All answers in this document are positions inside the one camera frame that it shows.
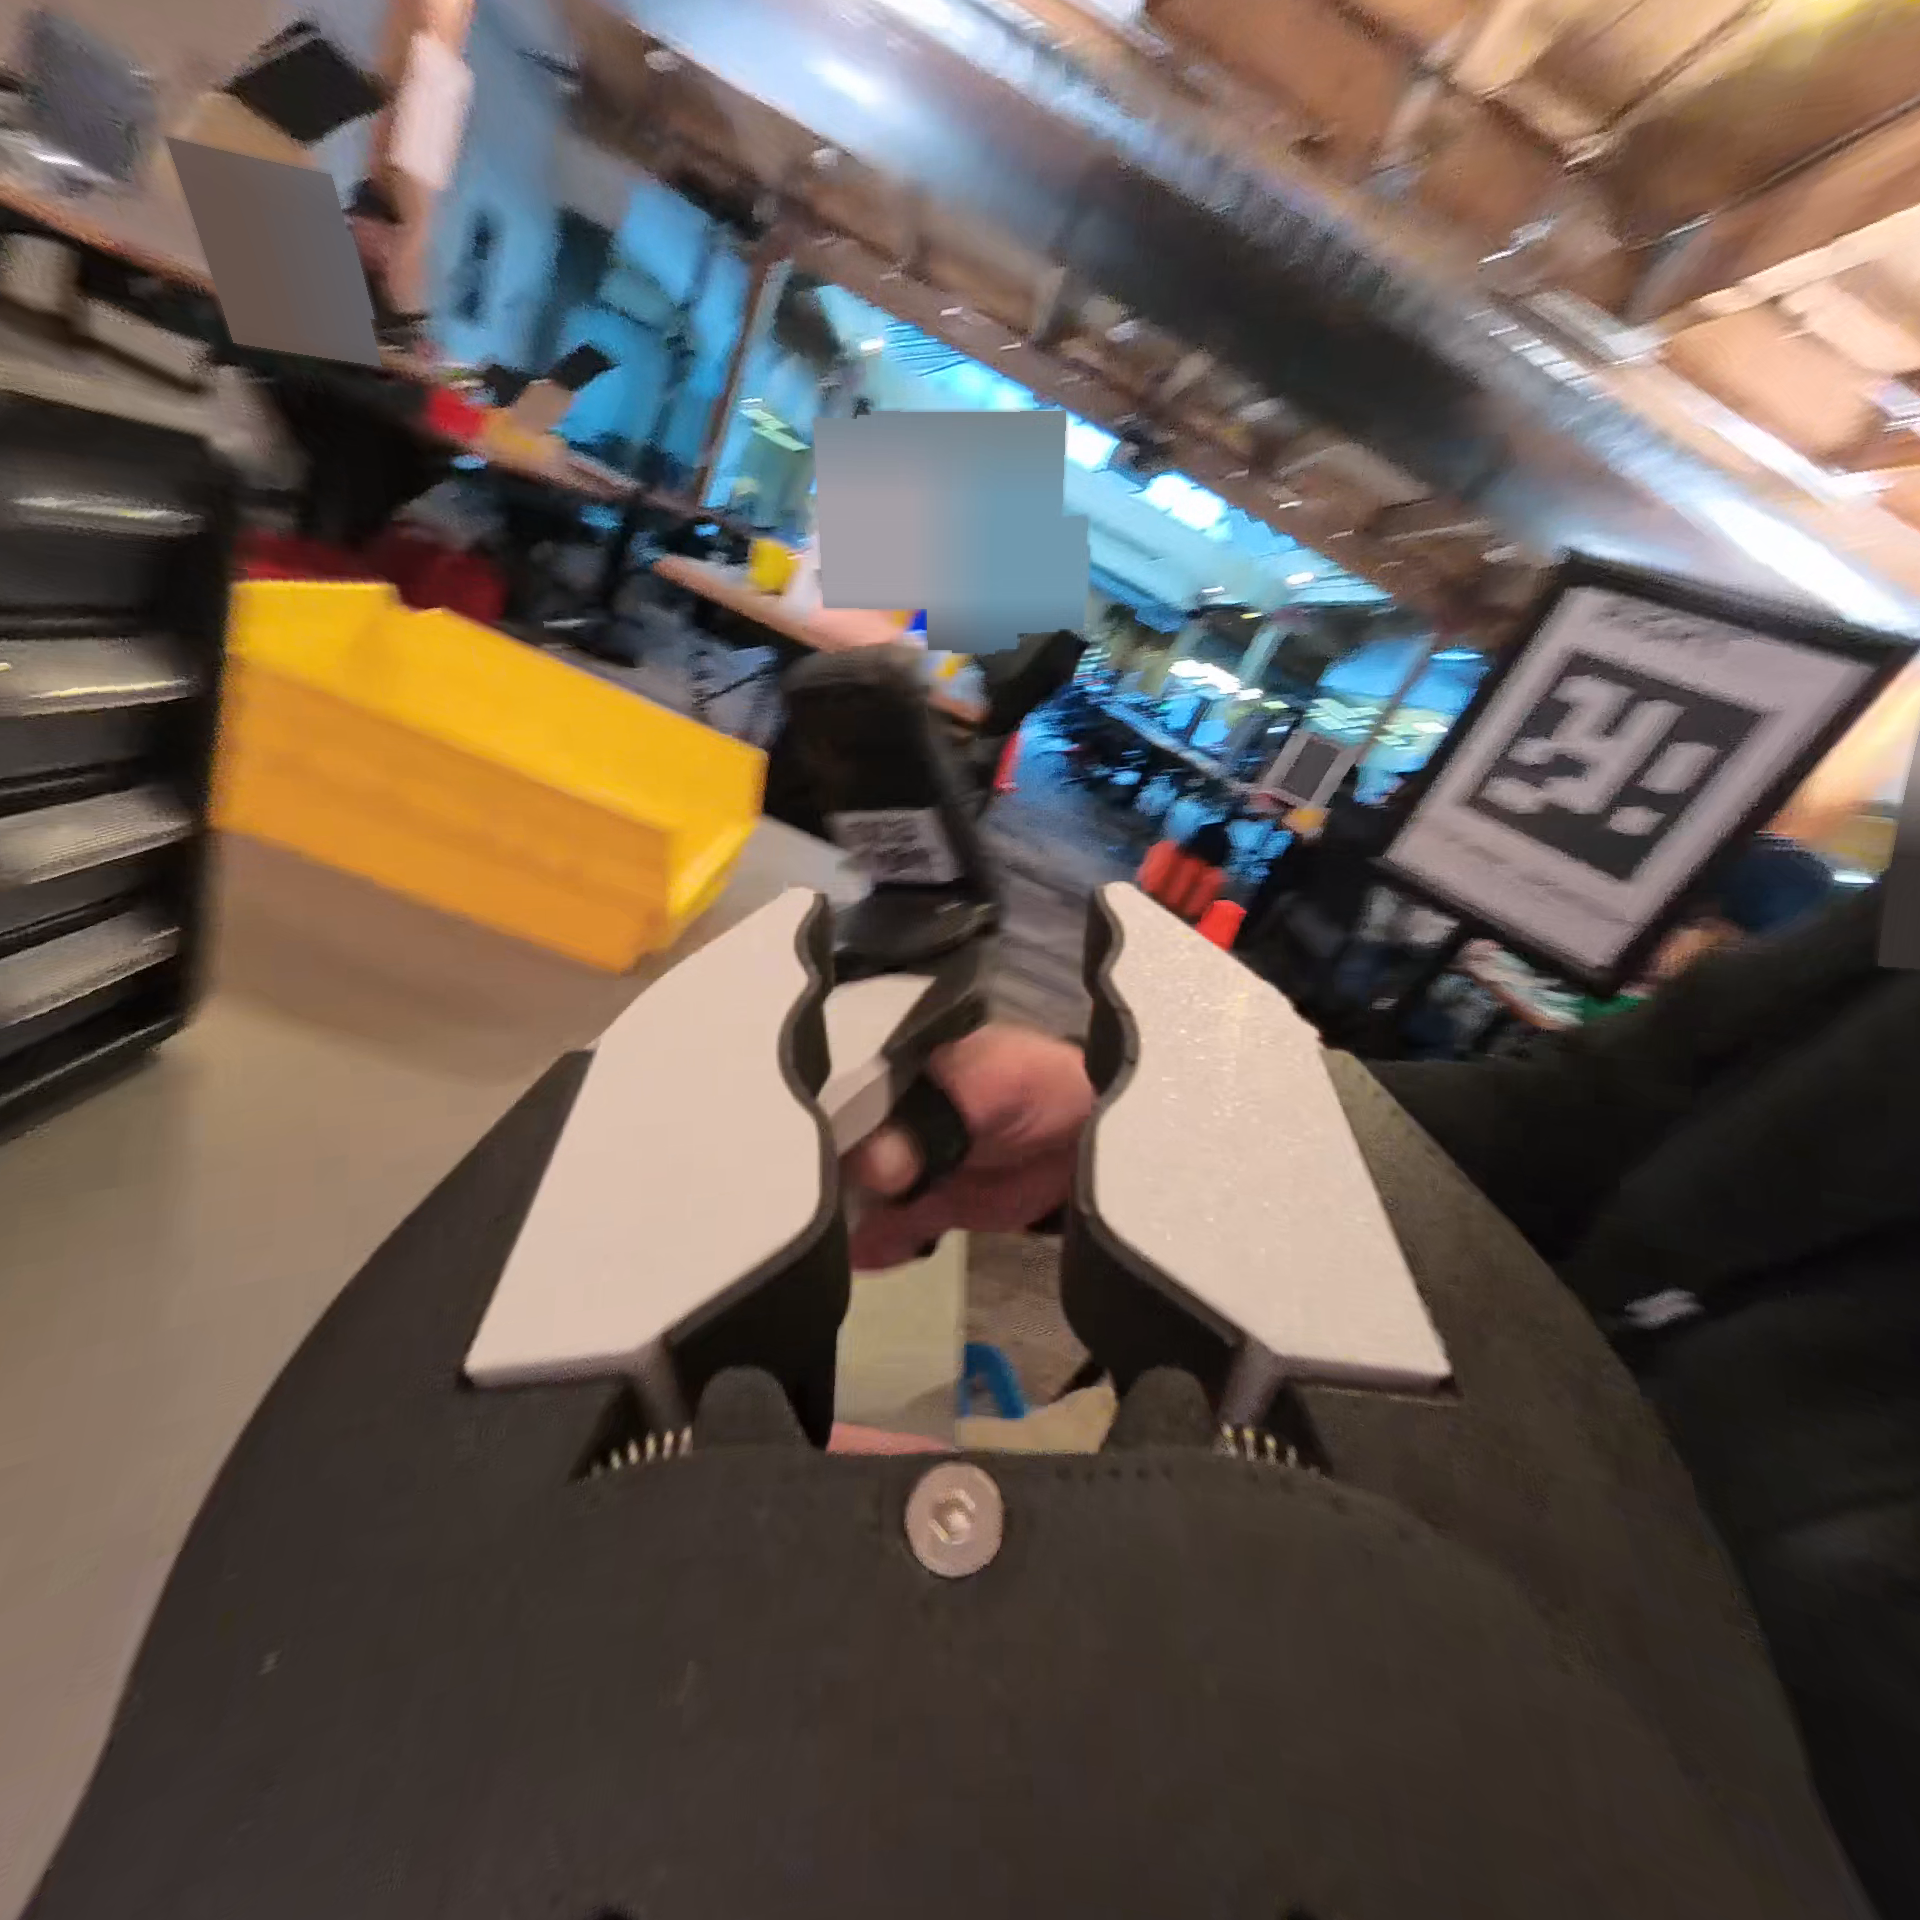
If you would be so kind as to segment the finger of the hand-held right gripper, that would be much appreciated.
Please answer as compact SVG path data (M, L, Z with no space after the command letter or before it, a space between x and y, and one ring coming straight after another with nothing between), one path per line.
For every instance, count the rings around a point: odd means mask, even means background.
M920 1077L914 1010L930 987L930 976L860 976L828 994L820 1113L838 1159L863 1147Z

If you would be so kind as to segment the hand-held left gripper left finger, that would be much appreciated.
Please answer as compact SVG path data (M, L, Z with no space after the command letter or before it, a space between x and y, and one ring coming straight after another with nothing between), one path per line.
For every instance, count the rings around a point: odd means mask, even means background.
M828 1440L851 1298L828 987L828 901L785 888L601 1032L464 1353L472 1388L621 1380L683 1428L709 1380L759 1369Z

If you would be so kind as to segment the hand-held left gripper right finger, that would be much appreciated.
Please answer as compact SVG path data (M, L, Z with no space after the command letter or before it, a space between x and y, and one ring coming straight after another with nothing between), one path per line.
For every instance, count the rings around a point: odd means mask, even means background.
M1310 1022L1134 884L1091 893L1082 987L1064 1309L1100 1371L1180 1369L1228 1428L1300 1385L1451 1392Z

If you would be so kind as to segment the yellow plastic bin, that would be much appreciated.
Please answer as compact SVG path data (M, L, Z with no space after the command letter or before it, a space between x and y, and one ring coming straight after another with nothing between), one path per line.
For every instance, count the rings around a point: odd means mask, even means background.
M733 878L765 757L383 584L237 584L211 820L598 972Z

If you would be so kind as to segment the black drawer cabinet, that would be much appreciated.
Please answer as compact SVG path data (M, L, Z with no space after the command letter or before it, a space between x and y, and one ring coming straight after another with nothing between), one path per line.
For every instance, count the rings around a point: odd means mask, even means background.
M78 293L69 242L5 235L5 1137L205 991L237 486Z

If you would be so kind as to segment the person's right forearm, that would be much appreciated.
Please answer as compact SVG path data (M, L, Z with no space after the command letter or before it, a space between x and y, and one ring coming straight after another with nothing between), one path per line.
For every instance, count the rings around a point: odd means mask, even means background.
M1916 1512L1916 970L1886 884L1513 1061L1365 1065L1740 1534Z

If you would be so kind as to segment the person's right hand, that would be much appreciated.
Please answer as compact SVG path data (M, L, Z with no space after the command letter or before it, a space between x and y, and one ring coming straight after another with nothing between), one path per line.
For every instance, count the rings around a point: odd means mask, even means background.
M894 1120L846 1152L851 1271L923 1260L950 1233L1031 1233L1073 1191L1091 1120L1082 1053L1019 1023L982 1023L939 1048L926 1078L957 1112L969 1152L939 1181Z

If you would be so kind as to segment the red bag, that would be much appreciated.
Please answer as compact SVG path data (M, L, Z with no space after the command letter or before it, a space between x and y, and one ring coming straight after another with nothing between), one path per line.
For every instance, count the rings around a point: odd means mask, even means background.
M494 559L400 525L364 549L244 532L233 576L246 584L389 584L411 610L451 610L476 620L498 620L503 607Z

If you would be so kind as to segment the framed black white tag sign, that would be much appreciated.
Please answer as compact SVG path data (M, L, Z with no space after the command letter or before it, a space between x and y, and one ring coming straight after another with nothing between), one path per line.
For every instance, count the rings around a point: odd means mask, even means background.
M1910 658L1886 631L1573 550L1414 777L1377 878L1609 994Z

